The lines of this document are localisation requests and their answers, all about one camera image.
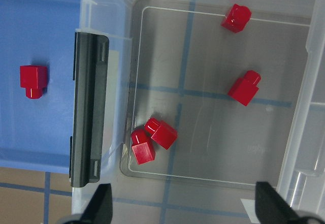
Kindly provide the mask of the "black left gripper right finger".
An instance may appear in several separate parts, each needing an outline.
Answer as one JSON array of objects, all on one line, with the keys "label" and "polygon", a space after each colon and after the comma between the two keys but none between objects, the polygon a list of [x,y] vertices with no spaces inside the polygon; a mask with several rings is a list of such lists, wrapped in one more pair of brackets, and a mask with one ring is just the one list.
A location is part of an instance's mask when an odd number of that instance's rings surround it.
[{"label": "black left gripper right finger", "polygon": [[312,218],[298,216],[268,182],[255,185],[255,213],[260,223],[308,223]]}]

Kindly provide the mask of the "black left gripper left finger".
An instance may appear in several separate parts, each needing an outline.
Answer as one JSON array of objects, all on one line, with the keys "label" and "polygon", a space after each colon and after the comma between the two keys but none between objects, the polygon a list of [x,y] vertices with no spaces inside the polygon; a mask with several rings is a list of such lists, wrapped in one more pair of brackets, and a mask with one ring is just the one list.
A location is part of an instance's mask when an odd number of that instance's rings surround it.
[{"label": "black left gripper left finger", "polygon": [[111,223],[112,189],[111,184],[100,184],[78,223]]}]

